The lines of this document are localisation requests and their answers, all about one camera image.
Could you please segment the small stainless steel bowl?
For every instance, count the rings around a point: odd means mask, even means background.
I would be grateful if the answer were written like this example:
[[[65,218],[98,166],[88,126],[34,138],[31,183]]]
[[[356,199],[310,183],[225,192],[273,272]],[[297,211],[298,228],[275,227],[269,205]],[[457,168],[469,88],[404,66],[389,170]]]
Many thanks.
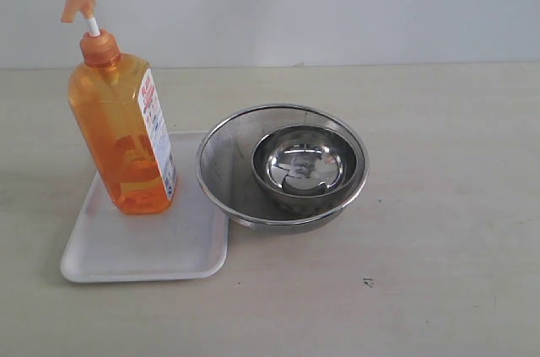
[[[351,139],[311,124],[268,133],[251,155],[261,189],[296,214],[318,214],[338,205],[364,167],[364,154]]]

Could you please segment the white rectangular plastic tray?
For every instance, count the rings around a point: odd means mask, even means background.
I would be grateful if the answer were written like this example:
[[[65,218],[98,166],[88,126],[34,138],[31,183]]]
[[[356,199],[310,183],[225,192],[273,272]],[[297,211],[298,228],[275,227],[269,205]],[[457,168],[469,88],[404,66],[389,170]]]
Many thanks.
[[[180,181],[161,214],[128,216],[95,176],[60,263],[78,284],[204,279],[224,265],[229,219],[196,178],[202,132],[170,135]]]

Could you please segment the steel mesh colander basin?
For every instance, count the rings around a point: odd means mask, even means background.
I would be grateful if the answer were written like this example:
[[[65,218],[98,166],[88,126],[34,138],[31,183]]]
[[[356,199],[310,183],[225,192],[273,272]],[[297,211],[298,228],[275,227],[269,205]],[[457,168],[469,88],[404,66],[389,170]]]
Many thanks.
[[[252,151],[261,138],[293,124],[332,129],[351,139],[364,154],[363,174],[354,179],[342,202],[318,214],[296,214],[279,206],[252,173]],[[358,197],[370,160],[362,139],[334,115],[305,105],[266,104],[236,112],[208,132],[197,151],[196,169],[203,192],[230,219],[252,230],[300,233],[328,224]]]

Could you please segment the orange pump soap bottle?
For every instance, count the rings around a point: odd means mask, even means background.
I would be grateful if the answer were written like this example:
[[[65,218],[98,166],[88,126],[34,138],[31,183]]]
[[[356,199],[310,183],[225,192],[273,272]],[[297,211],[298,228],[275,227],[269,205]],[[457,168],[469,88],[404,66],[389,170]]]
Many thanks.
[[[94,10],[95,0],[65,0],[61,21],[82,14],[88,26],[68,102],[111,201],[124,214],[158,214],[171,205],[178,174],[152,70],[119,49]]]

